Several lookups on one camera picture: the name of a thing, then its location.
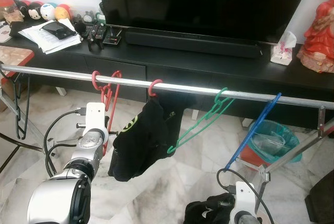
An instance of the statue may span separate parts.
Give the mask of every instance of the statue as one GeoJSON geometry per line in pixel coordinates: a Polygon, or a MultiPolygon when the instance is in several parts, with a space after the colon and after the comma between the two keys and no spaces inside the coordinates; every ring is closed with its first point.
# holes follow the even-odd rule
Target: statue
{"type": "Polygon", "coordinates": [[[297,54],[302,64],[318,73],[334,73],[334,0],[318,6],[316,18],[304,36],[306,41],[297,54]]]}

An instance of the trash can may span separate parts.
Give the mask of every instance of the trash can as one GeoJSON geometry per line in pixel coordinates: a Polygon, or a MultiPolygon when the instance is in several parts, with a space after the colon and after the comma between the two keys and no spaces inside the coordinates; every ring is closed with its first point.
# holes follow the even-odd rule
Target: trash can
{"type": "MultiPolygon", "coordinates": [[[[299,145],[299,140],[290,129],[277,122],[264,120],[241,152],[240,157],[256,166],[270,165],[297,145],[299,145]]],[[[290,162],[298,162],[301,159],[302,154],[290,162]]]]}

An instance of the plush toy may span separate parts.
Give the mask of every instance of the plush toy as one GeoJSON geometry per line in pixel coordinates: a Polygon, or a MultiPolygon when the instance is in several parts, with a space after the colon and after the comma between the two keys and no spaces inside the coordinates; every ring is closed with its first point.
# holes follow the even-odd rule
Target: plush toy
{"type": "Polygon", "coordinates": [[[84,22],[87,22],[87,23],[94,22],[94,13],[93,13],[93,11],[86,11],[86,14],[84,15],[83,20],[84,20],[84,22]]]}
{"type": "Polygon", "coordinates": [[[30,5],[29,1],[15,1],[17,8],[19,9],[22,18],[29,18],[28,6],[30,5]]]}
{"type": "Polygon", "coordinates": [[[54,11],[56,20],[59,19],[71,19],[70,13],[69,13],[69,6],[65,4],[60,4],[59,6],[56,7],[54,11]]]}
{"type": "Polygon", "coordinates": [[[28,6],[28,13],[32,19],[41,19],[41,6],[43,5],[40,1],[34,1],[28,6]]]}
{"type": "Polygon", "coordinates": [[[56,9],[57,5],[54,3],[45,3],[44,5],[42,5],[41,7],[41,15],[43,17],[43,19],[45,20],[53,20],[56,19],[55,14],[55,9],[56,9]]]}

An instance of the clothing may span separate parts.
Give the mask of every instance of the clothing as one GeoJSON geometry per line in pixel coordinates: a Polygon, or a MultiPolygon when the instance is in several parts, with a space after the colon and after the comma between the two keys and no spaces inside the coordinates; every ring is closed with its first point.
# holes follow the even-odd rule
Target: clothing
{"type": "Polygon", "coordinates": [[[234,204],[234,196],[229,193],[210,196],[205,202],[189,203],[183,224],[228,224],[234,204]]]}
{"type": "Polygon", "coordinates": [[[144,173],[157,160],[172,156],[180,133],[183,111],[195,103],[188,93],[160,92],[151,97],[115,139],[109,176],[128,181],[144,173]]]}

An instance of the robotic arm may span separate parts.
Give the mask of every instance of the robotic arm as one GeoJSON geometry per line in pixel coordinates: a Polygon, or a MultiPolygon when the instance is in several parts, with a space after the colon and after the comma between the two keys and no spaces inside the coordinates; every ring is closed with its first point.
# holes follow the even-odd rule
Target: robotic arm
{"type": "Polygon", "coordinates": [[[42,182],[33,192],[28,224],[86,224],[90,217],[90,189],[109,134],[104,104],[88,103],[86,129],[63,172],[42,182]]]}

